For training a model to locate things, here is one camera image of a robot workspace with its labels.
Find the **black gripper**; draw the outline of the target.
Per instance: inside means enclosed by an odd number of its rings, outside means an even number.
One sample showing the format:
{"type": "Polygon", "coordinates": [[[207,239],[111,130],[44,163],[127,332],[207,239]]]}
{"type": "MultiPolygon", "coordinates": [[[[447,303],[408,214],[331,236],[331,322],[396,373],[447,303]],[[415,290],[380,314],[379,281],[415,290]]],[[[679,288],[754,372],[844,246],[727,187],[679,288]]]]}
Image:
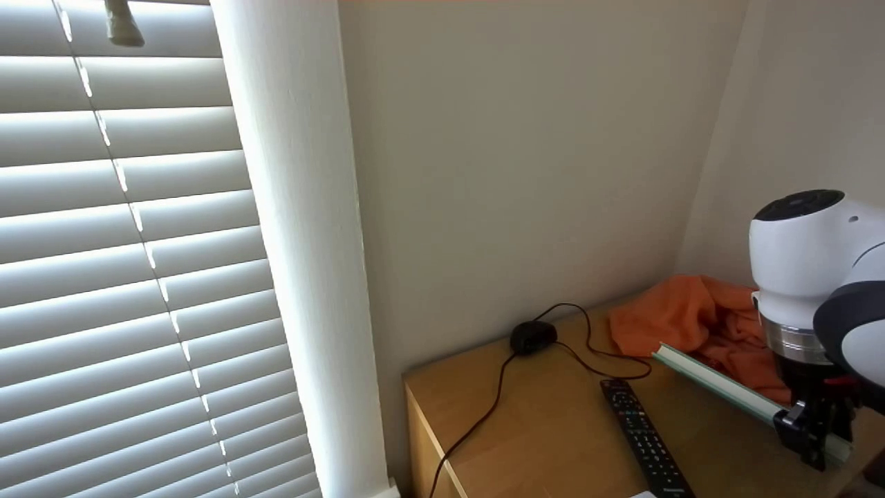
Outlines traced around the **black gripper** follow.
{"type": "Polygon", "coordinates": [[[849,440],[860,408],[885,412],[885,390],[841,366],[779,360],[777,372],[792,408],[779,411],[770,425],[779,444],[815,470],[827,469],[827,434],[849,440]]]}

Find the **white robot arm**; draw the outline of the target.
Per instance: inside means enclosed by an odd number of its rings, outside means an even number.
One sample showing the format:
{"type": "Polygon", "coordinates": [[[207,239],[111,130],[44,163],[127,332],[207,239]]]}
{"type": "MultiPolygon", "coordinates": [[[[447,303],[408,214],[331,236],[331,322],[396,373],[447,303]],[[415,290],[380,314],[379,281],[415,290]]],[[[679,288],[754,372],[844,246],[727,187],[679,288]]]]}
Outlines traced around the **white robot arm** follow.
{"type": "Polygon", "coordinates": [[[750,221],[754,310],[790,390],[779,440],[827,470],[850,454],[856,408],[885,398],[885,212],[815,188],[750,221]]]}

